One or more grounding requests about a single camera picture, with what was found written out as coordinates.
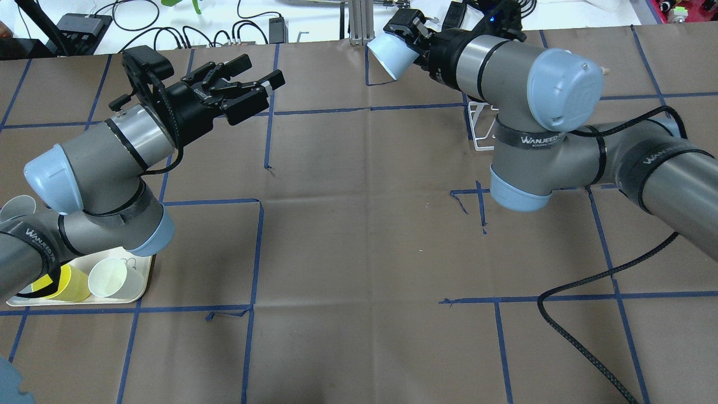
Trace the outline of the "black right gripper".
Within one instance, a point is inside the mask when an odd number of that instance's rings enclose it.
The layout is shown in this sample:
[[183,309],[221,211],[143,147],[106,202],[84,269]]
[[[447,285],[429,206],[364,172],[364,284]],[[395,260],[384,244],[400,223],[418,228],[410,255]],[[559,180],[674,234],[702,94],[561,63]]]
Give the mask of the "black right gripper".
[[472,40],[472,32],[450,28],[433,33],[426,26],[428,18],[418,8],[400,8],[385,24],[383,31],[409,48],[422,48],[415,65],[431,79],[456,89],[460,54]]

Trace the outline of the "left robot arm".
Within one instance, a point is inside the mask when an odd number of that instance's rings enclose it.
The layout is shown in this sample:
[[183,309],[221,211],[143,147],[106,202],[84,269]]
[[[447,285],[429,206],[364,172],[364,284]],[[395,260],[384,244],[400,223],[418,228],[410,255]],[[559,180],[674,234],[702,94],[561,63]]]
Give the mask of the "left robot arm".
[[[234,126],[267,110],[286,81],[275,70],[234,82],[251,68],[248,54],[206,62],[168,86],[171,62],[145,45],[126,49],[122,64],[132,93],[110,103],[113,116],[26,164],[44,209],[13,212],[13,200],[2,207],[2,301],[56,292],[62,264],[80,256],[119,246],[136,256],[164,250],[175,225],[144,177],[160,174],[154,165],[172,154],[167,170],[178,166],[217,117]],[[139,102],[127,108],[133,95]]]

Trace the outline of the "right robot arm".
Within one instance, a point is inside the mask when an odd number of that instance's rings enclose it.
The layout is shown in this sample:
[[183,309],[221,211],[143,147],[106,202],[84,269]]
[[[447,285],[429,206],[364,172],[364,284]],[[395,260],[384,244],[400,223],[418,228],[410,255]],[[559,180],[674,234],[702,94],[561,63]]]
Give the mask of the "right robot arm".
[[624,123],[589,126],[604,70],[566,49],[525,43],[521,5],[483,7],[472,30],[434,31],[401,8],[369,50],[392,79],[415,64],[469,99],[498,109],[493,199],[543,208],[561,187],[612,182],[709,256],[716,256],[716,158],[693,145],[677,112],[658,107]]

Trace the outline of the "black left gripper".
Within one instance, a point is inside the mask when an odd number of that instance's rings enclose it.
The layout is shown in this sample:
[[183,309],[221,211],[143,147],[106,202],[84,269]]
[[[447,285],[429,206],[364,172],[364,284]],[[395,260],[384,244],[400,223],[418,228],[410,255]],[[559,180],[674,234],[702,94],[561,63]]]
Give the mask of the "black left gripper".
[[233,82],[228,80],[252,67],[248,54],[228,62],[206,62],[183,77],[183,82],[152,87],[154,107],[167,129],[175,148],[198,140],[214,130],[222,118],[222,126],[235,126],[269,108],[275,90],[286,83],[284,72],[275,70],[260,80]]

